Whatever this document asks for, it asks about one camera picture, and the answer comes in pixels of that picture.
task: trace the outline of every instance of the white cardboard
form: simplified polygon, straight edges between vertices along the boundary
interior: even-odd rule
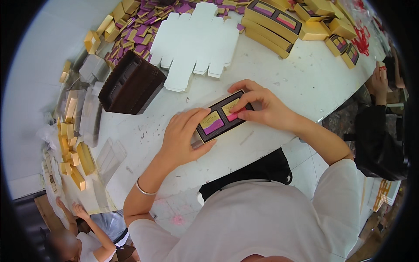
[[[151,46],[150,63],[168,68],[168,90],[184,91],[191,74],[220,78],[233,59],[239,32],[237,22],[216,17],[217,6],[198,3],[191,14],[170,13]]]

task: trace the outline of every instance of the sleeve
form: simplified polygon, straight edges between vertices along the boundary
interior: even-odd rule
[[[172,236],[149,219],[138,219],[132,222],[128,232],[141,262],[165,261],[169,252],[179,241],[178,237]]]
[[[358,240],[363,181],[355,162],[342,159],[327,168],[314,192],[319,226],[339,257],[347,257]]]

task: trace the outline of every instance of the woman's left hand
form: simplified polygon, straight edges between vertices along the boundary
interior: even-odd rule
[[[163,145],[157,154],[163,159],[162,163],[167,165],[170,170],[197,160],[215,145],[217,140],[203,144],[197,149],[193,149],[191,146],[191,138],[195,129],[210,112],[209,108],[194,108],[172,117],[164,133]]]
[[[84,210],[83,206],[73,203],[73,211],[76,213],[76,216],[80,217],[83,220],[90,218],[90,215]]]

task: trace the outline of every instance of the black pants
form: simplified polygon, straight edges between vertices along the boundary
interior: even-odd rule
[[[202,185],[199,192],[202,194],[204,201],[206,201],[212,194],[218,190],[221,191],[224,186],[249,179],[273,180],[289,185],[292,181],[292,173],[282,149],[279,148],[233,173]]]

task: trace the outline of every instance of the white table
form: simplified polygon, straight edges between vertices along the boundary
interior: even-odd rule
[[[194,107],[209,106],[228,95],[227,88],[249,78],[269,88],[290,109],[321,121],[345,102],[371,76],[375,61],[384,52],[370,39],[370,56],[361,54],[354,69],[342,58],[334,57],[322,41],[297,40],[287,59],[240,35],[233,63],[220,79],[195,76],[188,93],[163,89],[142,115],[103,112],[99,143],[91,148],[99,155],[110,137],[119,140],[127,157],[117,169],[106,189],[118,209],[135,180],[159,151],[170,118]],[[256,123],[246,122],[218,137],[216,146],[198,161],[178,167],[163,182],[158,198],[165,198],[213,181],[240,169],[278,149],[294,135]]]

